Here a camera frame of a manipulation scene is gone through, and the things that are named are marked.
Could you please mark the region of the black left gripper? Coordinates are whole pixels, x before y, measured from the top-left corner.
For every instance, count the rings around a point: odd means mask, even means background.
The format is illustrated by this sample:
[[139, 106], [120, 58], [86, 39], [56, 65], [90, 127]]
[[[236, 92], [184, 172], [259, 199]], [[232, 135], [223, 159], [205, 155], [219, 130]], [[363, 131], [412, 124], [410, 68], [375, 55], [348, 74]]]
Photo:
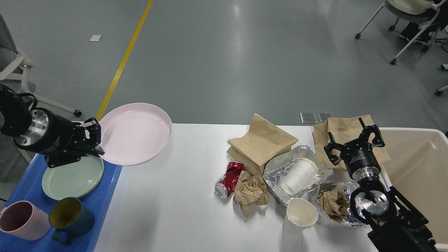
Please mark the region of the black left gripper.
[[42, 154], [49, 168], [80, 161], [85, 156], [102, 156], [101, 126], [96, 118], [69, 121], [50, 110], [30, 111], [31, 124], [27, 131], [13, 137], [19, 149]]

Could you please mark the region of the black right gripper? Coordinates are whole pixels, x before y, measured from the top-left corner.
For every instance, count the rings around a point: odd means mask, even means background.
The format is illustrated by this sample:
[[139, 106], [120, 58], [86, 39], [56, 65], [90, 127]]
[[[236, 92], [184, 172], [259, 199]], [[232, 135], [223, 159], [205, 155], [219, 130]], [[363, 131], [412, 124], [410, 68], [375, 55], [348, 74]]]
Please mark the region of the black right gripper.
[[[380, 165], [374, 156], [373, 147], [385, 147], [380, 129], [376, 124], [365, 125], [362, 118], [359, 122], [363, 127], [359, 139], [346, 142], [344, 145], [335, 142], [334, 136], [328, 132], [329, 142], [324, 146], [324, 151], [333, 165], [338, 165], [342, 160], [353, 180], [379, 179]], [[333, 150], [340, 152], [339, 156], [333, 154]]]

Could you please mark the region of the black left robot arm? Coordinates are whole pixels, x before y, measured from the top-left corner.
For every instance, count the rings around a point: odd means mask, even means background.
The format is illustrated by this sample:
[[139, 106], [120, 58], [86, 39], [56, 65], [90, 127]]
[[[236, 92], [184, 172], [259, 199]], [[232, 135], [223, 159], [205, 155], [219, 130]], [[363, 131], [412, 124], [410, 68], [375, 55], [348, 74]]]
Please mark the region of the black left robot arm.
[[1, 85], [1, 134], [10, 136], [21, 150], [42, 154], [49, 168], [72, 164], [82, 157], [104, 155], [101, 126], [96, 118], [74, 122], [43, 107], [37, 98], [28, 107], [24, 96]]

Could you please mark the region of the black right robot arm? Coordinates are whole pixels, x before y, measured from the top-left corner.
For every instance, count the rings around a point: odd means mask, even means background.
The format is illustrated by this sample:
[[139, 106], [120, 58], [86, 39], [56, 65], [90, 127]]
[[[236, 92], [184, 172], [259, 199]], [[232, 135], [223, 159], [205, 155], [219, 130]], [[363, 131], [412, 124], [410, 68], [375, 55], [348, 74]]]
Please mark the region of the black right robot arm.
[[380, 165], [374, 147], [384, 147], [376, 125], [365, 125], [360, 135], [345, 144], [335, 142], [331, 132], [324, 150], [332, 164], [344, 161], [349, 177], [359, 187], [349, 198], [349, 209], [369, 225], [368, 238], [379, 252], [435, 252], [436, 242], [428, 220], [395, 187], [385, 188], [379, 178]]

